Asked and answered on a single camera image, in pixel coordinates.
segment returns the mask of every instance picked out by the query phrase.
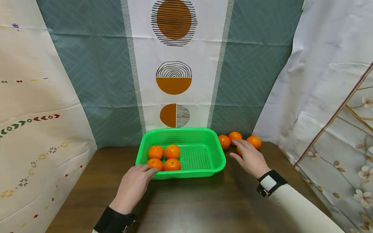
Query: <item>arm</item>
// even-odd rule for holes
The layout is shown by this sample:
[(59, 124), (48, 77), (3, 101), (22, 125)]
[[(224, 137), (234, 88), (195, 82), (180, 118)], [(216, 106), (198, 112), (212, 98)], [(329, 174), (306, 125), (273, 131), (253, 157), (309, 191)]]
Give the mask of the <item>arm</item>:
[(150, 169), (148, 165), (131, 167), (123, 176), (117, 195), (106, 207), (92, 233), (125, 233), (136, 220), (134, 214), (131, 214), (133, 208), (143, 197), (149, 181), (157, 172), (158, 169)]
[[(271, 169), (263, 155), (245, 140), (233, 142), (240, 149), (242, 157), (236, 153), (230, 153), (230, 156), (237, 160), (246, 172), (260, 180), (265, 190), (269, 191), (275, 187), (276, 182), (267, 176)], [(300, 232), (343, 232), (321, 210), (288, 184), (279, 186), (269, 194), (269, 198), (288, 213)]]

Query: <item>hand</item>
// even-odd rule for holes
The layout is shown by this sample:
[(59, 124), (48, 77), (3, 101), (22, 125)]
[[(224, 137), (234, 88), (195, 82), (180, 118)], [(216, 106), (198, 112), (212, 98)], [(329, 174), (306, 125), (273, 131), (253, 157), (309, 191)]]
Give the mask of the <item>hand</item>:
[(242, 157), (236, 153), (230, 153), (229, 155), (237, 160), (246, 172), (253, 175), (256, 179), (259, 179), (271, 170), (263, 155), (249, 142), (245, 140), (232, 141), (241, 150)]
[(120, 214), (130, 214), (143, 197), (149, 181), (157, 172), (158, 169), (150, 169), (148, 165), (143, 164), (131, 167), (124, 174), (117, 195), (109, 207)]

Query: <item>basket rim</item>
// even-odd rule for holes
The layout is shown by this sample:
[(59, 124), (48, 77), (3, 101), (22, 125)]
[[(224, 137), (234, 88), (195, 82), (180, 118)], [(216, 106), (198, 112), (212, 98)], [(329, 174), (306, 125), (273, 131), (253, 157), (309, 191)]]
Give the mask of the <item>basket rim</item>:
[[(135, 165), (141, 164), (141, 157), (142, 157), (142, 152), (144, 151), (145, 141), (150, 134), (152, 134), (154, 132), (166, 132), (166, 131), (180, 131), (180, 132), (182, 132), (182, 131), (190, 131), (190, 130), (193, 130), (193, 131), (208, 131), (209, 133), (211, 133), (213, 135), (213, 138), (214, 138), (213, 140), (215, 141), (215, 143), (217, 145), (220, 145), (220, 141), (219, 141), (219, 138), (217, 137), (216, 132), (213, 131), (212, 129), (209, 129), (209, 128), (199, 127), (199, 128), (181, 128), (181, 129), (177, 129), (177, 128), (153, 129), (153, 130), (150, 130), (150, 131), (146, 132), (143, 135), (143, 137), (141, 139), (141, 142), (140, 142), (139, 150), (137, 152)], [(224, 169), (227, 160), (226, 160), (224, 151), (221, 147), (218, 147), (218, 151), (219, 151), (219, 156), (221, 157), (222, 162), (221, 162), (220, 166), (218, 166), (217, 168), (172, 171), (172, 174), (170, 174), (169, 171), (159, 171), (154, 176), (155, 177), (162, 177), (162, 176), (179, 175), (179, 174), (198, 174), (198, 173), (209, 173), (209, 172), (217, 173), (217, 172), (220, 172)]]

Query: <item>teal patterned fabric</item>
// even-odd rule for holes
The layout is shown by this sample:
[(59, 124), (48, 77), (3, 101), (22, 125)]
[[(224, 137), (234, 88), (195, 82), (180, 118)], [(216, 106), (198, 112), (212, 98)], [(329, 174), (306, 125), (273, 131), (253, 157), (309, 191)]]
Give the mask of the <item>teal patterned fabric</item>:
[(97, 146), (138, 145), (141, 124), (120, 0), (37, 0)]
[[(37, 0), (97, 146), (142, 137), (120, 0)], [(249, 135), (292, 49), (303, 0), (235, 0), (211, 128)]]
[(211, 129), (249, 136), (286, 64), (303, 0), (235, 0)]

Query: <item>orange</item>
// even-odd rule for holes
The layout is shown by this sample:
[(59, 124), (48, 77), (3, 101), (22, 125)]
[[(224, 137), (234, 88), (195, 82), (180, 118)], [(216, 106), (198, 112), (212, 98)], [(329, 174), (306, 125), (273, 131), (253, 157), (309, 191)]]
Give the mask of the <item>orange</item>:
[(246, 141), (251, 143), (255, 147), (255, 149), (259, 149), (261, 147), (261, 140), (255, 135), (251, 135), (246, 139)]
[(179, 159), (180, 158), (180, 148), (177, 145), (169, 145), (165, 148), (164, 155), (165, 155), (167, 160), (170, 159), (170, 158)]
[(170, 158), (164, 163), (163, 169), (165, 171), (178, 171), (181, 170), (181, 163), (175, 158)]
[(239, 156), (241, 156), (242, 157), (242, 153), (241, 153), (241, 150), (238, 148), (238, 147), (236, 147), (236, 152), (237, 152), (237, 154), (239, 155)]
[(220, 145), (222, 145), (223, 149), (228, 149), (231, 146), (231, 140), (226, 135), (219, 135), (218, 136)]
[(235, 146), (232, 140), (242, 140), (242, 135), (239, 132), (233, 131), (228, 134), (229, 139), (231, 140), (231, 144)]
[(158, 169), (158, 171), (163, 171), (163, 163), (160, 159), (157, 159), (157, 158), (149, 159), (146, 164), (149, 165), (151, 168)]
[(161, 160), (163, 158), (163, 148), (158, 145), (151, 146), (148, 150), (148, 158), (157, 158)]

